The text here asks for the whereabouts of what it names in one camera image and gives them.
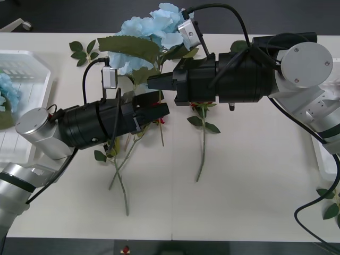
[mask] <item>blue hydrangea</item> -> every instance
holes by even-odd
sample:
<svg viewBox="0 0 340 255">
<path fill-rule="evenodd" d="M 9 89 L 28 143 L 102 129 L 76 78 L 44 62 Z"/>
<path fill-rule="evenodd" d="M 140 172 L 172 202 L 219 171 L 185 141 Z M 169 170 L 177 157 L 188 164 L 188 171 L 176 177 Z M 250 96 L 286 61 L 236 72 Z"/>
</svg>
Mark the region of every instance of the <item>blue hydrangea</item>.
<svg viewBox="0 0 340 255">
<path fill-rule="evenodd" d="M 122 24 L 121 31 L 115 36 L 135 36 L 152 40 L 159 48 L 171 49 L 184 44 L 189 50 L 190 43 L 185 41 L 177 31 L 177 26 L 184 22 L 182 12 L 173 4 L 162 3 L 159 10 L 150 13 L 151 18 L 132 17 Z M 132 70 L 147 67 L 149 70 L 155 65 L 137 57 L 122 53 L 109 52 L 110 66 L 118 69 L 120 75 L 130 74 Z"/>
<path fill-rule="evenodd" d="M 10 101 L 12 113 L 15 113 L 18 110 L 19 95 L 17 90 L 12 86 L 11 78 L 5 73 L 0 73 L 0 105 L 6 102 L 6 99 L 1 97 L 1 95 Z M 4 112 L 5 107 L 1 106 L 0 111 Z"/>
</svg>

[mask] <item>white bin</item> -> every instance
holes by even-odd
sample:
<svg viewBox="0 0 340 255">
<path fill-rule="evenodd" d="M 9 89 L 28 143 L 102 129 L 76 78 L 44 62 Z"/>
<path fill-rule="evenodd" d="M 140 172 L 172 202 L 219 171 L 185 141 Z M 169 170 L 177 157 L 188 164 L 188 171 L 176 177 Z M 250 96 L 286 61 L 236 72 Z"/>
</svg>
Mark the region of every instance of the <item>white bin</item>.
<svg viewBox="0 0 340 255">
<path fill-rule="evenodd" d="M 22 50 L 0 50 L 0 70 L 8 74 L 19 91 L 16 122 L 31 109 L 46 107 L 53 82 L 51 68 L 34 53 Z M 35 146 L 18 135 L 15 127 L 0 130 L 0 168 L 5 163 L 27 163 L 33 160 Z"/>
</svg>

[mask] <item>flower stem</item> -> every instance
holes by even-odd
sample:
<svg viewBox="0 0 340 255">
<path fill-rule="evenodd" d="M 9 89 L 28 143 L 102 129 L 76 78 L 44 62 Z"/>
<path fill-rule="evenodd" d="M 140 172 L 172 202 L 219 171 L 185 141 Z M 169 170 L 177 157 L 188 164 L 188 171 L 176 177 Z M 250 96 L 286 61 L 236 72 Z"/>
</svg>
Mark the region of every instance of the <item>flower stem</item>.
<svg viewBox="0 0 340 255">
<path fill-rule="evenodd" d="M 203 166 L 204 166 L 204 161 L 206 158 L 206 118 L 205 118 L 205 113 L 204 113 L 204 107 L 201 107 L 201 109 L 202 109 L 202 116 L 203 116 L 203 126 L 202 126 L 203 127 L 203 155 L 202 155 L 201 166 L 198 171 L 196 182 L 200 180 L 200 176 L 201 176 Z"/>
<path fill-rule="evenodd" d="M 115 165 L 116 174 L 118 175 L 118 179 L 119 179 L 119 182 L 121 183 L 121 187 L 122 187 L 122 190 L 123 190 L 123 193 L 124 193 L 125 213 L 128 216 L 129 215 L 128 198 L 126 197 L 126 192 L 125 192 L 124 184 L 123 184 L 123 181 L 122 181 L 122 177 L 119 174 L 119 170 L 118 170 L 118 166 L 117 166 L 117 162 L 116 162 L 116 157 L 114 158 L 113 163 Z"/>
<path fill-rule="evenodd" d="M 110 183 L 110 186 L 108 187 L 108 190 L 111 190 L 111 189 L 112 189 L 113 183 L 114 183 L 114 181 L 115 181 L 115 179 L 116 179 L 116 177 L 117 177 L 117 173 L 120 171 L 120 169 L 123 167 L 123 165 L 125 164 L 125 162 L 126 162 L 127 159 L 129 158 L 129 156 L 130 156 L 130 154 L 131 154 L 131 152 L 132 152 L 132 150 L 133 150 L 133 147 L 136 145 L 136 143 L 137 143 L 138 141 L 140 141 L 140 140 L 144 137 L 144 134 L 145 134 L 146 130 L 148 129 L 148 127 L 149 127 L 149 126 L 146 126 L 146 127 L 144 128 L 143 135 L 142 135 L 140 138 L 138 138 L 138 139 L 135 139 L 135 137 L 133 138 L 133 144 L 132 144 L 132 146 L 131 146 L 129 152 L 126 154 L 126 156 L 125 156 L 123 162 L 122 162 L 121 165 L 118 167 L 118 171 L 116 171 L 115 175 L 113 176 L 112 181 L 111 181 L 111 183 Z"/>
<path fill-rule="evenodd" d="M 159 90 L 159 103 L 162 102 L 162 91 Z M 160 129 L 160 137 L 161 137 L 161 143 L 164 147 L 164 139 L 163 139 L 163 131 L 162 131 L 162 122 L 161 122 L 161 118 L 158 120 L 159 121 L 159 129 Z"/>
<path fill-rule="evenodd" d="M 124 151 L 126 151 L 128 149 L 130 138 L 131 138 L 131 133 L 129 133 L 129 135 L 127 136 L 125 147 L 124 147 Z"/>
</svg>

